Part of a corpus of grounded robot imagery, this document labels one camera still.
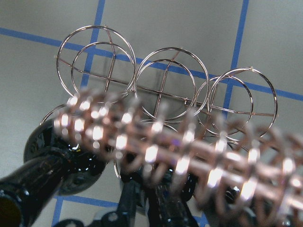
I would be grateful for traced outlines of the dark wine bottle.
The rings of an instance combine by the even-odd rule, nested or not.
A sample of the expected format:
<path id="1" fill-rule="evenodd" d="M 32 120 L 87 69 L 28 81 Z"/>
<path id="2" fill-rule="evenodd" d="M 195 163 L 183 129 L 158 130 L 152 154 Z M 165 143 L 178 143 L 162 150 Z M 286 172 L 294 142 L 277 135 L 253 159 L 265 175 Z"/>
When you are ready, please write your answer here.
<path id="1" fill-rule="evenodd" d="M 194 194 L 197 178 L 189 174 L 180 194 L 174 195 L 170 191 L 172 170 L 168 170 L 161 183 L 148 188 L 143 184 L 142 170 L 125 174 L 120 173 L 122 182 L 135 181 L 143 189 L 149 207 L 147 217 L 151 227 L 197 227 L 187 202 Z"/>

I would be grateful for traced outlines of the dark wine bottle left end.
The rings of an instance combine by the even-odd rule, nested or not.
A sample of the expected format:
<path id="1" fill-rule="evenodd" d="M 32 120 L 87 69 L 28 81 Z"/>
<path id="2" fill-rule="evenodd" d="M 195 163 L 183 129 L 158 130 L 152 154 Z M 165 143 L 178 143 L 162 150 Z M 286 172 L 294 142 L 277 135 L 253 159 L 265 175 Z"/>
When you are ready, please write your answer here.
<path id="1" fill-rule="evenodd" d="M 0 180 L 0 225 L 30 227 L 56 194 L 73 195 L 92 186 L 106 162 L 56 135 L 52 120 L 38 126 L 24 148 L 24 163 Z"/>

